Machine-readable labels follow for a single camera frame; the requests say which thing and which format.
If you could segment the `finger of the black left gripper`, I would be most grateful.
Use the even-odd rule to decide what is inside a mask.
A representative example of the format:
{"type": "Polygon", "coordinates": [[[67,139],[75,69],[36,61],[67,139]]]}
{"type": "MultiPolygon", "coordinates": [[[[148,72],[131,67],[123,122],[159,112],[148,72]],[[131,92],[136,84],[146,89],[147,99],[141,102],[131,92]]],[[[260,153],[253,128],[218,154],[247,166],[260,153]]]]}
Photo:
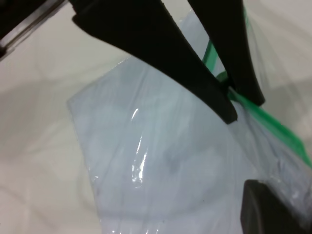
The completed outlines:
{"type": "Polygon", "coordinates": [[[258,180],[244,182],[240,222],[244,234],[310,234],[286,205],[258,180]]]}

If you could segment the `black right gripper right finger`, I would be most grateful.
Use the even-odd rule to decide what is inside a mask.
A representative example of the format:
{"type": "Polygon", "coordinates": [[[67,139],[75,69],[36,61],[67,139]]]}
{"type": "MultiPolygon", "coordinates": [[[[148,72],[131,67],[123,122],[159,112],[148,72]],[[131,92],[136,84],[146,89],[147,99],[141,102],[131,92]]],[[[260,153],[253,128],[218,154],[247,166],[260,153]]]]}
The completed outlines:
{"type": "Polygon", "coordinates": [[[265,98],[252,64],[243,1],[190,0],[189,4],[206,30],[236,92],[261,106],[265,98]]]}

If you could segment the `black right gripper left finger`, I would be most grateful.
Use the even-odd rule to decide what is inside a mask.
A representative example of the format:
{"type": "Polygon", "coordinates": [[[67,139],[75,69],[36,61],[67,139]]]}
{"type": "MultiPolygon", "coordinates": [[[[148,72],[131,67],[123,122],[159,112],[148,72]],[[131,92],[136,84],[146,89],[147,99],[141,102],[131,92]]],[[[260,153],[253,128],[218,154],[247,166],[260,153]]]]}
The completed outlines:
{"type": "Polygon", "coordinates": [[[237,113],[159,0],[73,0],[73,22],[166,74],[207,104],[225,123],[237,113]]]}

